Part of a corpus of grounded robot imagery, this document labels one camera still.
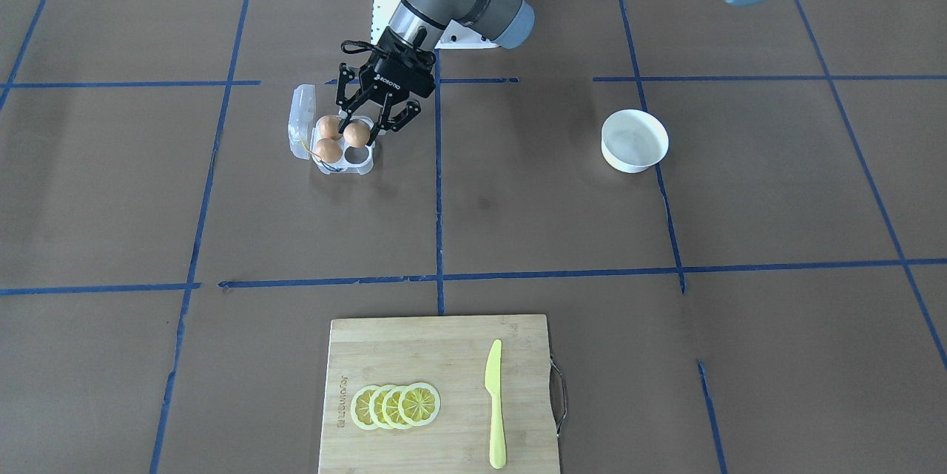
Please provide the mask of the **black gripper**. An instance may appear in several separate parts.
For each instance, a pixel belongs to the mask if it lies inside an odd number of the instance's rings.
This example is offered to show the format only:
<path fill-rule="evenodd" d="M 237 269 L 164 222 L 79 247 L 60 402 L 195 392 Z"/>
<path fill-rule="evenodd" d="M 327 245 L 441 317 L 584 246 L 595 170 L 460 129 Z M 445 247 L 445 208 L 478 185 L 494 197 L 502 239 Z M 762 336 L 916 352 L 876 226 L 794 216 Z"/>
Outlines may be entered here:
<path fill-rule="evenodd" d="M 335 97 L 340 120 L 336 132 L 344 134 L 353 114 L 369 102 L 378 104 L 381 110 L 370 129 L 368 145 L 373 145 L 382 133 L 400 132 L 422 111 L 419 101 L 409 97 L 428 98 L 435 91 L 434 67 L 434 52 L 415 47 L 395 30 L 385 28 L 365 65 L 340 64 Z M 358 81 L 358 90 L 346 95 L 346 87 L 354 81 Z M 399 104 L 405 106 L 394 114 L 394 106 Z"/>

